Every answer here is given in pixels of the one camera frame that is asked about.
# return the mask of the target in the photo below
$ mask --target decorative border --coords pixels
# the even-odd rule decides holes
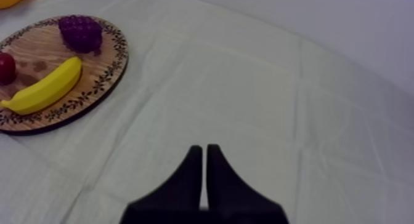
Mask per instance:
[[[3,114],[3,110],[0,110],[0,126],[4,124],[20,124],[23,122],[29,122],[34,124],[36,121],[42,121],[43,119],[48,120],[49,122],[55,121],[56,119],[60,119],[61,115],[67,113],[70,110],[75,110],[78,107],[82,107],[86,100],[89,100],[89,96],[92,94],[97,94],[99,91],[104,91],[104,85],[111,81],[114,72],[116,70],[120,70],[122,66],[122,62],[125,58],[128,58],[128,45],[125,40],[125,37],[122,35],[121,31],[115,28],[113,25],[107,23],[104,20],[98,20],[99,25],[102,27],[102,31],[106,34],[112,35],[112,41],[115,42],[113,48],[116,50],[116,60],[114,60],[111,65],[107,67],[107,69],[103,72],[103,74],[99,75],[98,80],[94,81],[94,86],[92,90],[87,92],[82,92],[82,96],[76,98],[76,100],[68,100],[64,103],[60,108],[53,109],[47,112],[47,114],[43,114],[42,111],[28,114],[28,115],[19,115],[17,113],[12,112],[10,115]],[[15,40],[21,38],[26,32],[30,31],[33,28],[42,28],[45,26],[55,26],[58,24],[57,18],[52,18],[44,21],[40,21],[33,25],[30,25],[12,36],[8,37],[1,45],[0,50],[3,48],[11,45]]]

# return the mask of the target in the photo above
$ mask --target banana tip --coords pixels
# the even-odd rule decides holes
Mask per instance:
[[[9,104],[10,104],[10,101],[1,100],[0,104],[1,104],[2,107],[8,108],[9,107]]]

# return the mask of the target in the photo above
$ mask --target toy banana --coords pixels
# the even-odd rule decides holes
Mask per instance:
[[[72,57],[36,84],[17,92],[12,100],[1,101],[1,106],[18,114],[39,111],[62,98],[81,76],[81,60]]]

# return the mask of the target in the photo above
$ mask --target purple grapes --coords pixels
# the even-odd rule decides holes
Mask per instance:
[[[59,19],[59,29],[65,45],[77,52],[86,54],[100,52],[102,27],[91,17],[67,16]]]

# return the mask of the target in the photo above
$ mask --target banana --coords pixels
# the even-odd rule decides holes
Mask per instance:
[[[39,111],[62,98],[78,82],[82,62],[72,57],[62,63],[52,73],[36,84],[17,92],[9,101],[2,100],[0,105],[18,114]]]

